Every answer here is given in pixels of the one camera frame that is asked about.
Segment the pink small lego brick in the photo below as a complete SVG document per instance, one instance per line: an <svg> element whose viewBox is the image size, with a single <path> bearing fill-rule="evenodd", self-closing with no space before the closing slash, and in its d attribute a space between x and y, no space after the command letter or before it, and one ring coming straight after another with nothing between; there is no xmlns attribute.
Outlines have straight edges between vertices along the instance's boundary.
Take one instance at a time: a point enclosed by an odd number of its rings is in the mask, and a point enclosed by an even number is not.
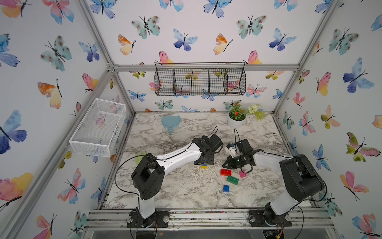
<svg viewBox="0 0 382 239"><path fill-rule="evenodd" d="M245 178L245 177L247 177L247 174L246 173L244 173L244 172L239 172L239 176L241 177L241 178Z"/></svg>

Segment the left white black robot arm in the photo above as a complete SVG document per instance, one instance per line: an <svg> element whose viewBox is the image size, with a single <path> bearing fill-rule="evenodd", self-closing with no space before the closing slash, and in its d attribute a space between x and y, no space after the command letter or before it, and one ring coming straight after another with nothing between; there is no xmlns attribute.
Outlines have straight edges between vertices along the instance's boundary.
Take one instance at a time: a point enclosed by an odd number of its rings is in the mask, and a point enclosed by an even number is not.
<svg viewBox="0 0 382 239"><path fill-rule="evenodd" d="M186 146L164 155L144 155L131 176L138 192L139 215L148 219L155 213L154 197L161 190L166 175L190 162L194 165L213 165L214 155L222 147L221 139L213 134L194 138Z"/></svg>

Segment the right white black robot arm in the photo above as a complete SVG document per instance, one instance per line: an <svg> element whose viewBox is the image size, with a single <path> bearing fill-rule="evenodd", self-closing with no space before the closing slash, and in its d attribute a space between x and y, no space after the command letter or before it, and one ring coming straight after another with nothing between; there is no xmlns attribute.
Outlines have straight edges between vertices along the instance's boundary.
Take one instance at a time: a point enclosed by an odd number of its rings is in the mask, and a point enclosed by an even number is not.
<svg viewBox="0 0 382 239"><path fill-rule="evenodd" d="M223 168L242 170L249 165L253 170L255 166L262 166L281 173L285 191L266 205L268 221L287 214L302 201L326 189L324 180L303 154L284 156L265 152L251 147L246 139L228 144L225 150L230 156Z"/></svg>

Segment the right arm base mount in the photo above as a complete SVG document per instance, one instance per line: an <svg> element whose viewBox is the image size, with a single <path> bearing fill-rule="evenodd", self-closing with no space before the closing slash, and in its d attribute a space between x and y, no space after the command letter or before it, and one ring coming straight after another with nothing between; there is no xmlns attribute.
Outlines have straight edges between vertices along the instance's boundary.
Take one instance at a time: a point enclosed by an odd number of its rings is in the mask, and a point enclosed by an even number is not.
<svg viewBox="0 0 382 239"><path fill-rule="evenodd" d="M291 217L288 213L276 215L270 210L250 210L248 222L251 227L291 227Z"/></svg>

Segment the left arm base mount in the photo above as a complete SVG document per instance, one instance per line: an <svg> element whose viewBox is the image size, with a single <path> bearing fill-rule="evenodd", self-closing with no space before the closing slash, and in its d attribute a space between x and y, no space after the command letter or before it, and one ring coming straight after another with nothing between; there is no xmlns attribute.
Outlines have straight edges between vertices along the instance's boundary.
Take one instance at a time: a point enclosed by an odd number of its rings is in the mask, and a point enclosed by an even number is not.
<svg viewBox="0 0 382 239"><path fill-rule="evenodd" d="M153 215L146 219L140 215L137 209L132 210L129 213L127 219L128 228L167 228L170 221L169 211L155 211Z"/></svg>

